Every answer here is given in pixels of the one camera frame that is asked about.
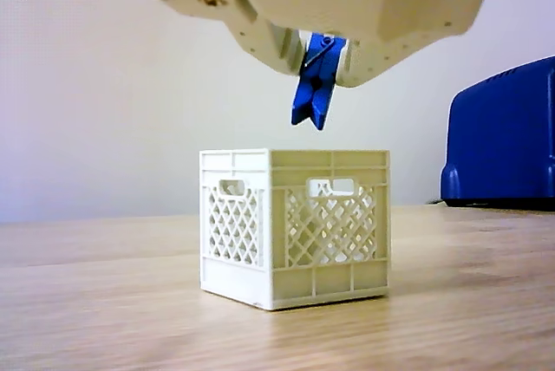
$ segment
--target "blue plastic case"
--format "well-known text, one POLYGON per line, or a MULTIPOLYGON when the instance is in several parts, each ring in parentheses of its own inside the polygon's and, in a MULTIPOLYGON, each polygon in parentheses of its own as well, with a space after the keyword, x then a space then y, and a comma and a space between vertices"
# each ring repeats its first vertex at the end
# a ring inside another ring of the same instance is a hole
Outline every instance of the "blue plastic case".
POLYGON ((555 210, 555 56, 492 76, 451 104, 441 198, 555 210))

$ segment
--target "crate handle hole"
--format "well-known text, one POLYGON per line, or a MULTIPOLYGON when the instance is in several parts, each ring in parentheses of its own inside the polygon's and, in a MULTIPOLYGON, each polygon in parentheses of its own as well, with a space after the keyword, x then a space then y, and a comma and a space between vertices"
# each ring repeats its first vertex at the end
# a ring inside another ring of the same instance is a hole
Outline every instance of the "crate handle hole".
POLYGON ((310 179, 309 195, 311 198, 322 196, 352 196, 355 194, 356 183, 354 179, 310 179))
POLYGON ((227 196, 244 196, 245 182, 239 179, 222 179, 219 181, 219 190, 227 196))

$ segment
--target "blue object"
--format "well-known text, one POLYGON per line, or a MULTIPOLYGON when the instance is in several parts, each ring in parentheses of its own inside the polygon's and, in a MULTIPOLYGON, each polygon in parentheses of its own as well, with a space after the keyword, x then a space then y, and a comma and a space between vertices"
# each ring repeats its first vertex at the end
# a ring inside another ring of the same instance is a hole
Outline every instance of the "blue object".
POLYGON ((555 56, 458 93, 441 198, 451 206, 555 209, 555 56))
POLYGON ((292 125, 310 118, 318 130, 323 130, 345 43, 341 37, 312 35, 299 71, 300 80, 291 111, 292 125))

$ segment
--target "robotic hand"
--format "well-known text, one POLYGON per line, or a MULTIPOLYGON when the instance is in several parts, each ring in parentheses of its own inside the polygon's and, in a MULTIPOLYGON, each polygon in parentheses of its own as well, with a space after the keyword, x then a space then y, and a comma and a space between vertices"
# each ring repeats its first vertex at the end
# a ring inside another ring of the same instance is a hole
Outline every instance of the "robotic hand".
POLYGON ((291 122, 322 130, 335 85, 356 87, 429 44, 462 35, 483 0, 161 0, 223 21, 267 66, 299 75, 291 122), (307 48, 299 29, 312 33, 307 48))

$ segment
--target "crate lattice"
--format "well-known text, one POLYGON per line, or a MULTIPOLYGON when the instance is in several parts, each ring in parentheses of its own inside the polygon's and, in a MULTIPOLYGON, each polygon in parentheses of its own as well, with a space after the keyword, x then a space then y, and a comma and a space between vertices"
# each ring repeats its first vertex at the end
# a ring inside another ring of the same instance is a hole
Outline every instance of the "crate lattice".
POLYGON ((247 188, 241 199, 223 199, 218 187, 210 188, 208 255, 239 264, 260 265, 258 191, 247 188))
POLYGON ((288 189, 286 265, 336 264, 375 257, 373 188, 358 186, 349 196, 336 194, 327 180, 315 196, 304 188, 288 189))

